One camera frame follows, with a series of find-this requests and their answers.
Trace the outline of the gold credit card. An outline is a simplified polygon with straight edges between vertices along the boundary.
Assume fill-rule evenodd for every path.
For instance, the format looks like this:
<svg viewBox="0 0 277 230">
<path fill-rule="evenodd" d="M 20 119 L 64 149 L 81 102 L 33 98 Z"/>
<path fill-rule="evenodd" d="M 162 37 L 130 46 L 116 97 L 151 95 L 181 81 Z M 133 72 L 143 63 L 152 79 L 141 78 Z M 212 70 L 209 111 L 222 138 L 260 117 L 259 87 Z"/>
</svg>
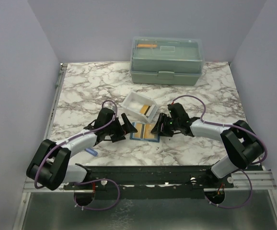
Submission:
<svg viewBox="0 0 277 230">
<path fill-rule="evenodd" d="M 144 139 L 155 139 L 156 135 L 151 133 L 152 129 L 154 128 L 155 124 L 145 124 L 144 126 Z"/>
<path fill-rule="evenodd" d="M 135 129 L 137 130 L 137 132 L 133 133 L 132 138 L 134 138 L 134 139 L 142 139 L 144 124 L 143 123 L 135 122 L 135 123 L 133 123 L 133 125 L 134 125 Z"/>
</svg>

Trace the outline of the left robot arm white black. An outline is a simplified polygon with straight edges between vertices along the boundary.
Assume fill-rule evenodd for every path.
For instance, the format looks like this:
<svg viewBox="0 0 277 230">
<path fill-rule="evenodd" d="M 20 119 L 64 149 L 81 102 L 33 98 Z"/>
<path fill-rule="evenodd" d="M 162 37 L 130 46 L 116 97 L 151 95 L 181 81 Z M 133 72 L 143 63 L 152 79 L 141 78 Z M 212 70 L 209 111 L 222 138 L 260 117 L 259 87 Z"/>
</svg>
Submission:
<svg viewBox="0 0 277 230">
<path fill-rule="evenodd" d="M 114 143 L 126 139 L 129 133 L 137 133 L 126 114 L 122 113 L 121 118 L 123 124 L 114 110 L 102 108 L 97 118 L 79 133 L 60 141 L 43 140 L 26 176 L 34 180 L 36 189 L 45 187 L 53 191 L 63 183 L 75 183 L 80 189 L 87 189 L 92 182 L 88 169 L 80 164 L 69 165 L 69 161 L 76 154 L 105 141 L 106 137 Z"/>
</svg>

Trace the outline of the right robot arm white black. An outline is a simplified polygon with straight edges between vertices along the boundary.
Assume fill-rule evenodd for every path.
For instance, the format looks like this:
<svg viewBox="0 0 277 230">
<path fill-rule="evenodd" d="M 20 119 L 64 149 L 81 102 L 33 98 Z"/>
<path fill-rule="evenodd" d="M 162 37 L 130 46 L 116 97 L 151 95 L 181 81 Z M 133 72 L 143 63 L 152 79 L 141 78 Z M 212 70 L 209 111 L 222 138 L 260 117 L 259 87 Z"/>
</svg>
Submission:
<svg viewBox="0 0 277 230">
<path fill-rule="evenodd" d="M 199 117 L 190 118 L 180 103 L 169 104 L 168 110 L 169 115 L 159 115 L 150 131 L 152 134 L 172 137 L 175 131 L 180 131 L 185 136 L 205 137 L 223 143 L 227 155 L 212 165 L 205 177 L 207 185 L 212 188 L 222 184 L 226 175 L 246 169 L 265 152 L 263 143 L 243 120 L 231 125 L 215 125 Z"/>
</svg>

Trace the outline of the blue leather card holder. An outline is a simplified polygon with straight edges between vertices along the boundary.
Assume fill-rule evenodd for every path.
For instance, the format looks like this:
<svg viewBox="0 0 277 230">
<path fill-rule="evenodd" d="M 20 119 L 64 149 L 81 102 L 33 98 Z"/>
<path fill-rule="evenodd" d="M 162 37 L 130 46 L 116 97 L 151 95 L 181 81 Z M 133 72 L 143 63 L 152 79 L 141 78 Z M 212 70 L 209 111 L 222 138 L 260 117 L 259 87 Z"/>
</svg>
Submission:
<svg viewBox="0 0 277 230">
<path fill-rule="evenodd" d="M 142 137 L 142 139 L 134 139 L 134 138 L 132 138 L 132 135 L 133 135 L 133 133 L 131 133 L 131 135 L 130 135 L 131 140 L 148 141 L 148 142 L 156 142 L 156 143 L 160 142 L 160 136 L 159 135 L 156 135 L 155 139 L 144 139 L 144 137 Z"/>
</svg>

